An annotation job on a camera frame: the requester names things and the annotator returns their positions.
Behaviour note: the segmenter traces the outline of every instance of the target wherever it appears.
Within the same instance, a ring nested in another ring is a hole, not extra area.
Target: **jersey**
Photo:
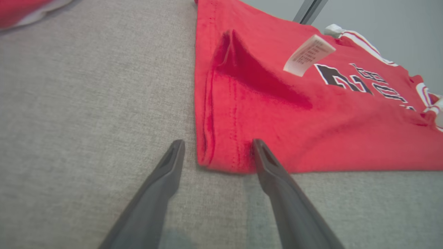
[[[288,172],[442,170],[439,96],[358,33],[335,28],[336,38],[238,0],[200,0],[198,163],[253,173],[260,138]],[[284,71],[313,35],[336,51],[302,77]]]

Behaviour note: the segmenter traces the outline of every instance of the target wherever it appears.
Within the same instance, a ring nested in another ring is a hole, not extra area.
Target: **white label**
[[[310,66],[334,51],[335,48],[327,41],[313,35],[289,57],[283,70],[302,77]]]

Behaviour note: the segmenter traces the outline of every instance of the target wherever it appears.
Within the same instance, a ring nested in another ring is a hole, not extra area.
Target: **white stripe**
[[[345,32],[351,32],[353,33],[356,37],[359,37],[360,39],[364,40],[366,43],[368,43],[368,45],[375,50],[378,54],[380,54],[380,52],[378,51],[378,49],[376,47],[374,47],[368,40],[366,40],[366,38],[364,36],[362,36],[360,33],[355,32],[355,31],[351,31],[351,30],[346,30]]]
[[[426,87],[426,86],[424,85],[424,83],[420,83],[420,84],[417,84],[416,89],[417,89],[417,93],[418,93],[418,95],[419,95],[420,98],[421,98],[421,101],[423,101],[423,104],[424,104],[426,107],[429,107],[430,104],[428,104],[428,101],[427,101],[427,99],[426,99],[426,97],[425,97],[425,95],[424,95],[424,92],[423,92],[423,88],[425,88],[425,87]]]
[[[429,90],[429,89],[428,89],[427,87],[424,88],[424,96],[426,97],[426,100],[427,100],[428,104],[429,104],[429,105],[432,105],[432,101],[431,101],[431,99],[429,98],[428,90]]]
[[[435,112],[435,114],[439,114],[439,112],[440,112],[440,109],[437,107],[437,106],[432,106],[430,109],[429,109],[429,111],[431,111],[431,112]]]
[[[443,99],[438,100],[434,106],[438,107],[439,110],[443,109]],[[443,132],[443,113],[438,113],[437,117],[435,117],[435,126],[441,132]]]
[[[362,40],[360,40],[358,37],[356,37],[353,34],[349,34],[349,33],[345,33],[342,36],[345,36],[349,39],[351,39],[355,44],[359,45],[360,47],[362,47],[364,50],[366,50],[368,53],[370,53],[372,56],[374,56],[375,58],[377,58],[379,61],[385,63],[386,65],[390,65],[390,66],[398,66],[397,64],[384,59],[383,57],[381,57],[376,50],[372,49],[371,47],[369,47],[365,42],[363,42]]]

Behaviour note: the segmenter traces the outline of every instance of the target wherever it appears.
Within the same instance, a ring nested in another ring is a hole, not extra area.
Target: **gray table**
[[[0,35],[0,248],[96,248],[186,141],[161,248],[279,248],[256,175],[196,163],[192,0],[88,0]],[[346,248],[441,248],[442,172],[295,175]]]

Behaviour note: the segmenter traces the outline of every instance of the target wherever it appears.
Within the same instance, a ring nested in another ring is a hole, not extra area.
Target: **white wall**
[[[292,21],[304,0],[241,0],[272,16]]]
[[[312,25],[323,32],[332,23],[364,35],[443,94],[443,0],[329,0]]]

